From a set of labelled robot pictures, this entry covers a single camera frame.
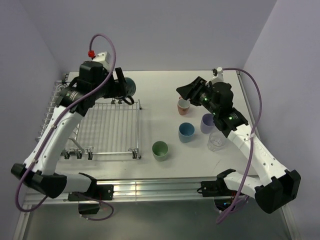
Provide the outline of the dark green mug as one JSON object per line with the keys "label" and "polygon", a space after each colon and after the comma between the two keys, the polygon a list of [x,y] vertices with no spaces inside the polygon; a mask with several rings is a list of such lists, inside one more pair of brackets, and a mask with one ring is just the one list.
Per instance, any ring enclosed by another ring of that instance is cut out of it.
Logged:
{"label": "dark green mug", "polygon": [[125,90],[126,90],[126,95],[123,96],[121,98],[121,100],[123,102],[125,102],[127,105],[133,105],[135,103],[134,99],[133,99],[133,96],[134,94],[136,93],[136,84],[135,82],[129,78],[129,77],[125,77],[125,82],[126,82],[126,87],[125,87]]}

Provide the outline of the blue cup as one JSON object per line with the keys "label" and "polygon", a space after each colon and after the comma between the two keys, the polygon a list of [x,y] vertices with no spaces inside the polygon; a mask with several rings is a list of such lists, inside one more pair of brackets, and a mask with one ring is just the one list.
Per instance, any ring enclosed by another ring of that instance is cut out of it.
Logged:
{"label": "blue cup", "polygon": [[195,127],[189,122],[182,123],[178,128],[178,137],[182,143],[189,143],[193,140]]}

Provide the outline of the light green cup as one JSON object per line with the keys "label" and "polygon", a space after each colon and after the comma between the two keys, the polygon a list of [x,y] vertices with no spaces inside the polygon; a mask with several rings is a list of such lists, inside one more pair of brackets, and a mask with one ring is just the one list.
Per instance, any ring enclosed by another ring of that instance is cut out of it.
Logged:
{"label": "light green cup", "polygon": [[163,162],[166,160],[169,152],[169,147],[164,141],[157,141],[152,145],[153,157],[158,162]]}

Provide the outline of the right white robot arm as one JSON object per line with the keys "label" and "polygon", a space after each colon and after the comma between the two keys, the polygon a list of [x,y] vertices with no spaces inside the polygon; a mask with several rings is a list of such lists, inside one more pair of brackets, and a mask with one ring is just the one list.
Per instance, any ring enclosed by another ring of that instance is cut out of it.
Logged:
{"label": "right white robot arm", "polygon": [[201,182],[203,197],[219,197],[237,191],[256,200],[258,206],[271,214],[297,197],[301,176],[288,170],[252,133],[247,119],[233,106],[232,86],[225,82],[208,83],[197,77],[176,91],[194,106],[203,106],[213,115],[216,128],[248,159],[258,178],[227,169],[215,181]]}

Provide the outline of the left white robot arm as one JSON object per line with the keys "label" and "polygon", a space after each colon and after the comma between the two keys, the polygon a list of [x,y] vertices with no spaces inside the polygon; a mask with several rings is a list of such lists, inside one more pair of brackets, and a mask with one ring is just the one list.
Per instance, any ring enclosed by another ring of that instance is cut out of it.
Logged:
{"label": "left white robot arm", "polygon": [[108,71],[102,63],[84,62],[79,75],[60,91],[51,120],[37,146],[24,163],[13,165],[11,173],[21,184],[52,199],[69,192],[79,192],[86,200],[95,198],[96,179],[84,173],[58,174],[58,160],[73,130],[96,100],[131,98],[134,93],[134,87],[127,85],[120,67]]}

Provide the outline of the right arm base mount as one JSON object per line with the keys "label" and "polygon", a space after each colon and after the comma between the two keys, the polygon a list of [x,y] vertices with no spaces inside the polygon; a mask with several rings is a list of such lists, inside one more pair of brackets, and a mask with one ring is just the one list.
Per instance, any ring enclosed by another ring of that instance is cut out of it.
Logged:
{"label": "right arm base mount", "polygon": [[216,180],[201,181],[200,188],[196,191],[205,197],[231,197],[232,194],[236,194],[237,190],[230,190],[222,178]]}

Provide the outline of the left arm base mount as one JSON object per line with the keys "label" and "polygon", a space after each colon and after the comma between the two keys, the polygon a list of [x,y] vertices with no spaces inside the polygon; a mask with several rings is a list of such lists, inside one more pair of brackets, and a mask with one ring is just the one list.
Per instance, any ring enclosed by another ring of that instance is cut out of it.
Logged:
{"label": "left arm base mount", "polygon": [[[114,214],[114,207],[109,203],[113,199],[114,186],[112,184],[96,185],[87,192],[72,192],[68,194],[69,202],[78,202],[78,213],[81,217],[91,221],[109,219]],[[103,218],[93,218],[100,210],[106,208],[110,213]]]}

